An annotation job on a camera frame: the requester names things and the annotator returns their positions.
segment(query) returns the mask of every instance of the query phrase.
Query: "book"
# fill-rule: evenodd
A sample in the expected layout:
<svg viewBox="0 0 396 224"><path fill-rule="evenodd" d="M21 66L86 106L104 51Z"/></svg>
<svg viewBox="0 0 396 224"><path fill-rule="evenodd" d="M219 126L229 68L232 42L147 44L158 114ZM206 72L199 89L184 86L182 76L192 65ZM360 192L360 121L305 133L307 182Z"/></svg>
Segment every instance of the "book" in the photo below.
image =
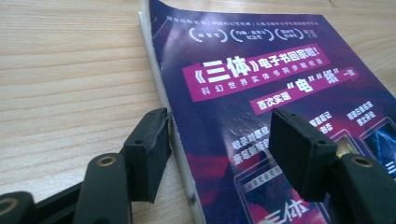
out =
<svg viewBox="0 0 396 224"><path fill-rule="evenodd" d="M330 222L327 203L302 200L268 151L275 107L396 178L395 99L323 16L150 0L140 18L195 223Z"/></svg>

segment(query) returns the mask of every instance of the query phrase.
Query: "wooden surface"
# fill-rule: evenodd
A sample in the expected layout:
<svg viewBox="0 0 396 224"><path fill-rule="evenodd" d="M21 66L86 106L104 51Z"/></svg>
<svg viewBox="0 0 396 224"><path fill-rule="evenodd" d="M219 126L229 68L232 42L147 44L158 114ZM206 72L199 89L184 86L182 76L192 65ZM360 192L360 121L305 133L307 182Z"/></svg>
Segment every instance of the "wooden surface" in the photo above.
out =
<svg viewBox="0 0 396 224"><path fill-rule="evenodd" d="M173 7L323 14L396 92L394 0L164 1ZM136 0L0 1L0 194L41 201L83 179L95 156L118 152L160 107ZM191 223L171 157L155 204L133 203L135 223Z"/></svg>

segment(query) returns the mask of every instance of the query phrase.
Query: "wooden table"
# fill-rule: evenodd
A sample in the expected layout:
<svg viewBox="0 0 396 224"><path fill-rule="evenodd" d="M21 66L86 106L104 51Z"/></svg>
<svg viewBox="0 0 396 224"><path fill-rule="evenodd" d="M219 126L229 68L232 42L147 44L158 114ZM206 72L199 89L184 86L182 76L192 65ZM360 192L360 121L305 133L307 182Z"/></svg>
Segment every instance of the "wooden table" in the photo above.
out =
<svg viewBox="0 0 396 224"><path fill-rule="evenodd" d="M185 9L323 14L396 92L393 0L165 1ZM83 179L95 156L118 152L143 115L161 107L135 0L0 1L0 194L35 201ZM155 204L135 223L191 223L175 158Z"/></svg>

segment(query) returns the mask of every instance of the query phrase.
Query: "purple magazine cover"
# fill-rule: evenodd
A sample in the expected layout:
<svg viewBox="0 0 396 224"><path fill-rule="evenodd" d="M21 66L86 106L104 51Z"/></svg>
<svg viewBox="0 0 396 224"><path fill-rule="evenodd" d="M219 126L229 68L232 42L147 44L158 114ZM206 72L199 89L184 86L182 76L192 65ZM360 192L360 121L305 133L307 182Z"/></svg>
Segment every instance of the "purple magazine cover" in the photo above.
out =
<svg viewBox="0 0 396 224"><path fill-rule="evenodd" d="M268 152L271 109L305 117L395 178L393 96L320 15L179 10L151 0L163 84L207 223L326 223Z"/></svg>

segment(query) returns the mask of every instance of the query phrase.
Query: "magazine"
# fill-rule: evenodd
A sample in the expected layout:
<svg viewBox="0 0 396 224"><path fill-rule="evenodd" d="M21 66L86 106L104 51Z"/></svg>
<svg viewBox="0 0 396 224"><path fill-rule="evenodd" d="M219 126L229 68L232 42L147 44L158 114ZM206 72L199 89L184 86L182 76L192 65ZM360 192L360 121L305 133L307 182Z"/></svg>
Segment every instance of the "magazine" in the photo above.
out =
<svg viewBox="0 0 396 224"><path fill-rule="evenodd" d="M330 222L327 204L302 200L268 151L275 107L396 178L395 99L323 16L150 0L140 17L194 222Z"/></svg>

